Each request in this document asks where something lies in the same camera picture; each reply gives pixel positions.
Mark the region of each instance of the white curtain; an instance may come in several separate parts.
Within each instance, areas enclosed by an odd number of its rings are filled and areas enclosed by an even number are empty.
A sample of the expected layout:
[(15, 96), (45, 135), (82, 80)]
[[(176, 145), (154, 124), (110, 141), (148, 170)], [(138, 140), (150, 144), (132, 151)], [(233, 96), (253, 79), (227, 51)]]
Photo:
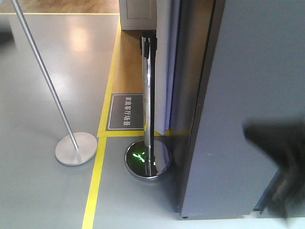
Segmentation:
[(170, 124), (179, 8), (179, 0), (157, 0), (155, 130), (162, 135)]

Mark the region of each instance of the sign with chinese text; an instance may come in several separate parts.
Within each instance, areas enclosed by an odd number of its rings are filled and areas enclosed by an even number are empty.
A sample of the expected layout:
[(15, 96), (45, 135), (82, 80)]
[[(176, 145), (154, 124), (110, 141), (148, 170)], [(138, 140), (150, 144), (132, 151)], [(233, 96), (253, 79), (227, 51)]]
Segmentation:
[(142, 94), (113, 94), (108, 118), (108, 130), (142, 129)]

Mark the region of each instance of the white door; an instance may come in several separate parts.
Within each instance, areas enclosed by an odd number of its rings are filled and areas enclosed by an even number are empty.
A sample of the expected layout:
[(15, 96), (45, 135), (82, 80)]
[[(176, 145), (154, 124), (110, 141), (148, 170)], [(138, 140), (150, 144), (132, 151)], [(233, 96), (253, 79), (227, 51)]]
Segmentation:
[(156, 0), (119, 0), (122, 30), (155, 30)]

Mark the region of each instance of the black object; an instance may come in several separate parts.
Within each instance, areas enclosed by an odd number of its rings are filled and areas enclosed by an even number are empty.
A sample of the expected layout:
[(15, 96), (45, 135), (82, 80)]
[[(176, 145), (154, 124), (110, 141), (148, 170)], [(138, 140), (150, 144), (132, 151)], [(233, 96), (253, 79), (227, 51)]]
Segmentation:
[(11, 31), (0, 31), (0, 45), (13, 42), (14, 37)]
[(265, 206), (287, 218), (287, 209), (297, 209), (304, 199), (305, 124), (252, 123), (244, 126), (244, 136), (279, 166), (276, 182), (265, 194)]

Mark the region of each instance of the gray partition wall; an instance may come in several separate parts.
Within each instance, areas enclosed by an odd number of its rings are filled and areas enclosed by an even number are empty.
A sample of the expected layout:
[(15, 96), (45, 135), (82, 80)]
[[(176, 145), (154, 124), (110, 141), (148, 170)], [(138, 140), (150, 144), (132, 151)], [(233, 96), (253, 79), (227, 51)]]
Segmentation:
[(304, 11), (301, 1), (182, 1), (171, 117), (181, 216), (248, 215), (273, 178), (243, 124), (305, 114)]

